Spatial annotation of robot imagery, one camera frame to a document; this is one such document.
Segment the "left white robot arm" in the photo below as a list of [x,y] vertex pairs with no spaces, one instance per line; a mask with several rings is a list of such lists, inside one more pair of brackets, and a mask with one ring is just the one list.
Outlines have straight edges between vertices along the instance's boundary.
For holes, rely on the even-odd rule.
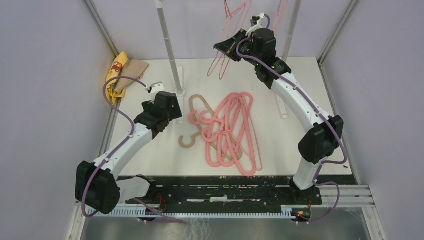
[[158,191],[143,177],[119,180],[122,170],[133,157],[171,121],[181,118],[176,94],[160,91],[154,100],[142,104],[143,111],[134,120],[130,131],[104,155],[93,162],[83,161],[76,170],[75,199],[102,214],[134,198],[150,204]]

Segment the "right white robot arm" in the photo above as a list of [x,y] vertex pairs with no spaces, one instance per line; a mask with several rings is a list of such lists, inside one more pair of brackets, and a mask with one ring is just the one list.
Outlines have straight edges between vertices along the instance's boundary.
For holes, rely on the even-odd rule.
[[234,62],[244,60],[254,66],[256,77],[280,97],[300,121],[305,135],[298,143],[301,161],[290,181],[289,199],[302,204],[309,189],[317,186],[325,164],[342,165],[347,161],[342,143],[344,120],[323,110],[301,87],[292,69],[277,56],[277,39],[272,30],[259,28],[249,33],[241,29],[213,48]]

